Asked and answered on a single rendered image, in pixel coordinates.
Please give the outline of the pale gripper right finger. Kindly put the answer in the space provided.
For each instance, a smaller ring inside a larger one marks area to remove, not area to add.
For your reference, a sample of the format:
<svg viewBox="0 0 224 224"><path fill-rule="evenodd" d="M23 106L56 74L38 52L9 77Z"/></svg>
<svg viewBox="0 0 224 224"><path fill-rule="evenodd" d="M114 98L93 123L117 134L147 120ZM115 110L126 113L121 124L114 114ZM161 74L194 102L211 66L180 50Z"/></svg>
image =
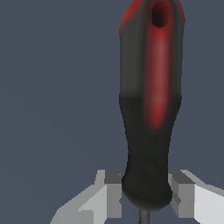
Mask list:
<svg viewBox="0 0 224 224"><path fill-rule="evenodd" d="M224 190L208 185L188 170L170 170L171 207L179 218L199 224L224 224Z"/></svg>

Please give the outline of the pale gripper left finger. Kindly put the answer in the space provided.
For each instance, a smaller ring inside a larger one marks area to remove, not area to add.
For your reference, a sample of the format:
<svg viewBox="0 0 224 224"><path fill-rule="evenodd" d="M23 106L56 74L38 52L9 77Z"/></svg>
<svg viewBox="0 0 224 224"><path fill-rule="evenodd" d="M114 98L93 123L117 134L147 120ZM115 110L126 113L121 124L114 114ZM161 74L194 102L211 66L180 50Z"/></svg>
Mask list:
<svg viewBox="0 0 224 224"><path fill-rule="evenodd" d="M94 183L61 206L50 224L105 224L107 218L121 217L121 173L98 170Z"/></svg>

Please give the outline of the black and red screwdriver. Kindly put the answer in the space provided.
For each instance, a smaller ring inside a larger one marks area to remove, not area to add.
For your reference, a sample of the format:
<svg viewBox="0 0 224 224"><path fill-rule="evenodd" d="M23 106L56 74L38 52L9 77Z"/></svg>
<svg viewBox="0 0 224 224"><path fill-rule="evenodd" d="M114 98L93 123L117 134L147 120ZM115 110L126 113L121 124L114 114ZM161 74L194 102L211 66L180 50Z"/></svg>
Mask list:
<svg viewBox="0 0 224 224"><path fill-rule="evenodd" d="M122 191L139 224L170 204L168 153L181 105L185 15L179 0L134 0L119 29L119 105L128 142Z"/></svg>

